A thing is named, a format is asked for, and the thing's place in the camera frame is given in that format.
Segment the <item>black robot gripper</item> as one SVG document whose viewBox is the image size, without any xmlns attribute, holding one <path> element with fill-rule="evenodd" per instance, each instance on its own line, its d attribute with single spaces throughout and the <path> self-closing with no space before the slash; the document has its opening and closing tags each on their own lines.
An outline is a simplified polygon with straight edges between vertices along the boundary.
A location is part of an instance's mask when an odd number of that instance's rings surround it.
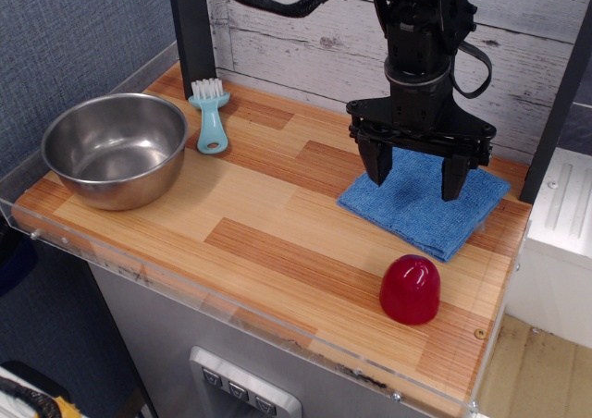
<svg viewBox="0 0 592 418">
<path fill-rule="evenodd" d="M 431 82 L 392 82 L 390 96 L 347 103 L 350 136 L 367 176 L 381 186 L 392 168 L 392 147 L 446 157 L 442 162 L 441 198 L 459 198 L 473 166 L 486 166 L 497 131 L 462 109 L 443 73 Z"/>
</svg>

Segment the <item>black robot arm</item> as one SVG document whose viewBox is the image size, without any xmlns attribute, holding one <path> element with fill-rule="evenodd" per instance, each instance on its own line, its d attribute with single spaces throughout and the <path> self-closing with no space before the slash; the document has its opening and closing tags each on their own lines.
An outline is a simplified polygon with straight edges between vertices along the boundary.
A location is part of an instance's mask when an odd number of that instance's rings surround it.
<svg viewBox="0 0 592 418">
<path fill-rule="evenodd" d="M 376 185 L 392 168 L 393 148 L 441 157 L 441 197 L 453 201 L 469 171 L 488 165 L 497 133 L 453 97 L 460 90 L 454 75 L 459 52 L 492 67 L 485 53 L 465 41 L 476 28 L 477 8 L 468 0 L 373 2 L 388 45 L 390 95 L 349 102 L 350 135 Z"/>
</svg>

